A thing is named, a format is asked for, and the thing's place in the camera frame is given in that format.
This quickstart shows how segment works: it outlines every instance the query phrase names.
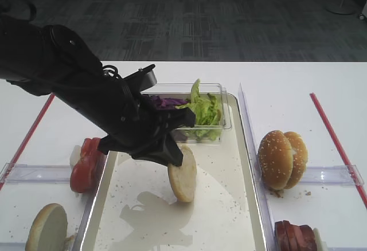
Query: lettuce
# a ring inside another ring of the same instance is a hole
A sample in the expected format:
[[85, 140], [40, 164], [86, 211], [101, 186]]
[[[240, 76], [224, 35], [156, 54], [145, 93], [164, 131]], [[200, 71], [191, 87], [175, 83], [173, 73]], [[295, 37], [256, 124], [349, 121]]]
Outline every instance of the lettuce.
[[[177, 109], [190, 108], [196, 115], [197, 126], [217, 126], [222, 117], [220, 103], [214, 95], [208, 93], [208, 98], [200, 96], [200, 79], [196, 80], [191, 88], [190, 102], [185, 105], [175, 106]], [[198, 141], [209, 138], [214, 141], [220, 136], [221, 130], [192, 130], [188, 131], [189, 137], [195, 137]]]

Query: ham slice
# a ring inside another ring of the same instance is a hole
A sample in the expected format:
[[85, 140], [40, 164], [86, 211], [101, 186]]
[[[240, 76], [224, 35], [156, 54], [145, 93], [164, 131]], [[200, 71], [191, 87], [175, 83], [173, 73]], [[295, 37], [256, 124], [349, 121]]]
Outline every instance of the ham slice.
[[318, 251], [314, 231], [309, 225], [278, 221], [275, 223], [275, 238], [280, 251]]
[[309, 225], [301, 225], [300, 230], [302, 231], [303, 238], [307, 244], [307, 251], [317, 251], [315, 234]]
[[283, 221], [284, 228], [286, 229], [286, 233], [289, 240], [290, 251], [299, 251], [297, 246], [296, 235], [294, 233], [294, 229], [289, 221]]
[[286, 229], [284, 228], [282, 221], [275, 223], [275, 238], [278, 242], [280, 251], [290, 251]]

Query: sesame seed bun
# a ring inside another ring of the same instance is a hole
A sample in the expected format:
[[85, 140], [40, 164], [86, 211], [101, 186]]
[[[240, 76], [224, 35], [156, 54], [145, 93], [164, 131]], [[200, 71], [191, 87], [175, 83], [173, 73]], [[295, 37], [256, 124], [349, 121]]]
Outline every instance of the sesame seed bun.
[[188, 146], [183, 145], [181, 152], [183, 153], [182, 165], [168, 164], [168, 177], [177, 199], [181, 202], [192, 202], [196, 189], [196, 161]]
[[267, 186], [281, 190], [287, 185], [293, 170], [293, 153], [291, 143], [281, 131], [271, 131], [263, 138], [259, 162]]
[[299, 134], [296, 132], [285, 132], [284, 135], [288, 138], [293, 150], [293, 170], [287, 185], [284, 187], [284, 189], [290, 189], [302, 178], [302, 175], [306, 170], [308, 153], [306, 145]]
[[297, 133], [271, 131], [261, 140], [258, 157], [263, 182], [274, 190], [290, 189], [306, 169], [307, 149]]

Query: bread slice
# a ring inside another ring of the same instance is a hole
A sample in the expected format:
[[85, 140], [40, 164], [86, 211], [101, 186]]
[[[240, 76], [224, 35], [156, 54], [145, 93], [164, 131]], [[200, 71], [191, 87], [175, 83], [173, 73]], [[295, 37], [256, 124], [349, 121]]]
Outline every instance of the bread slice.
[[25, 251], [63, 251], [67, 228], [64, 208], [57, 203], [46, 205], [32, 223]]
[[168, 164], [168, 177], [174, 195], [179, 201], [192, 202], [196, 188], [196, 161], [193, 152], [188, 146], [182, 146], [182, 165]]
[[316, 242], [316, 246], [317, 246], [317, 251], [328, 251], [326, 243], [321, 240], [319, 230], [317, 228], [314, 228], [313, 232], [314, 232], [314, 235], [315, 235], [315, 242]]

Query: gray carpet floor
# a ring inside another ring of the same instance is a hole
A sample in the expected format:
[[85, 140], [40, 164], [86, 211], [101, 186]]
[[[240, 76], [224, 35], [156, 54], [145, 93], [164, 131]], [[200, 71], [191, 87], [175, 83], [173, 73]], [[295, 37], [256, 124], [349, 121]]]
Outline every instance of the gray carpet floor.
[[323, 9], [339, 0], [31, 1], [102, 60], [367, 61], [367, 23]]

